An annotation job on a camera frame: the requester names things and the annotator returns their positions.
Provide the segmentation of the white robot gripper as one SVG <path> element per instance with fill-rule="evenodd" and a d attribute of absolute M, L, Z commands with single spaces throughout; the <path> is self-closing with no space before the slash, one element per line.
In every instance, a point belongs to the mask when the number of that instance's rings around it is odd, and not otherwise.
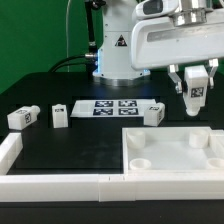
<path fill-rule="evenodd" d="M 224 58 L 224 8 L 208 0 L 144 0 L 133 11 L 130 55 L 134 69 L 168 66 L 168 75 L 182 93 L 179 65 L 208 61 L 208 83 Z"/>

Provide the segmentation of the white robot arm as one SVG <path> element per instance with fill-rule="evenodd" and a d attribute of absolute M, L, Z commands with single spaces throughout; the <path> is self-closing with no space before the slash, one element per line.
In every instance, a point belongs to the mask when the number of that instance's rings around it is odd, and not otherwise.
<path fill-rule="evenodd" d="M 224 48 L 224 1 L 212 0 L 84 0 L 87 24 L 93 27 L 92 12 L 101 10 L 103 43 L 96 46 L 89 32 L 90 48 L 98 67 L 96 80 L 110 85 L 131 85 L 152 69 L 167 68 L 184 91 L 177 75 L 180 65 L 207 61 L 212 81 Z"/>

